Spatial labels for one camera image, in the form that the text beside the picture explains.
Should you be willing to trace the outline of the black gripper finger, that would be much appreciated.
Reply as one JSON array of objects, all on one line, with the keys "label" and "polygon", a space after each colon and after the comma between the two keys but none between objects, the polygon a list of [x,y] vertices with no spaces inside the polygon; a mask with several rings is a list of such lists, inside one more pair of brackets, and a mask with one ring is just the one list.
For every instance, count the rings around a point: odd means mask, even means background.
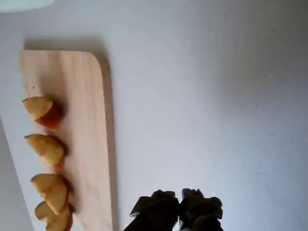
[{"label": "black gripper finger", "polygon": [[179,201],[173,191],[157,190],[141,196],[130,216],[133,221],[124,231],[171,231],[178,221]]},{"label": "black gripper finger", "polygon": [[222,201],[217,197],[205,198],[199,189],[182,190],[178,216],[182,231],[223,231]]}]

